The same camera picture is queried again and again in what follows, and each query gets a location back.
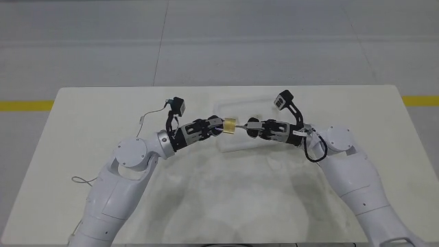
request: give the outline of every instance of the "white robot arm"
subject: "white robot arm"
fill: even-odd
[[[327,130],[316,130],[304,124],[292,100],[293,95],[283,91],[274,104],[279,110],[290,110],[296,125],[253,118],[244,126],[248,135],[303,147],[308,160],[319,164],[334,192],[355,214],[372,247],[400,239],[415,247],[427,246],[395,213],[385,196],[377,169],[356,144],[349,129],[331,126]],[[311,158],[308,150],[312,150],[316,158]]]
[[[197,119],[175,130],[171,122],[182,116],[182,99],[170,99],[166,130],[150,139],[132,138],[114,149],[110,160],[101,169],[86,199],[84,215],[69,240],[71,247],[110,247],[116,234],[136,209],[159,158],[167,159],[197,141],[222,132],[223,120],[212,116]],[[138,180],[124,178],[118,169],[143,172]]]
[[[322,158],[319,165],[334,192],[348,205],[364,230],[371,246],[404,239],[415,247],[427,246],[411,232],[395,213],[385,196],[378,171],[367,154],[354,142],[348,129],[331,126],[307,138],[308,148]],[[335,154],[346,153],[346,156]]]

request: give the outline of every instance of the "white cable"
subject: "white cable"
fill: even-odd
[[[166,100],[165,105],[164,105],[163,108],[161,108],[160,110],[152,110],[151,112],[145,113],[144,115],[142,115],[142,116],[140,117],[140,121],[139,121],[140,128],[139,128],[139,131],[137,132],[136,137],[139,137],[140,132],[142,131],[142,128],[143,128],[143,122],[145,121],[145,116],[148,115],[148,114],[157,113],[157,112],[160,112],[161,110],[164,110],[164,109],[166,108],[166,105],[167,105],[167,104],[168,104],[168,101]]]

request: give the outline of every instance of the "black cable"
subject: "black cable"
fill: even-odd
[[[324,153],[323,153],[323,156],[321,158],[313,159],[308,154],[307,137],[304,137],[303,150],[305,151],[305,156],[307,157],[307,160],[311,161],[312,163],[320,162],[320,161],[324,160],[328,156],[328,145],[327,145],[327,143],[323,140],[323,138],[320,135],[318,135],[318,138],[323,143]]]

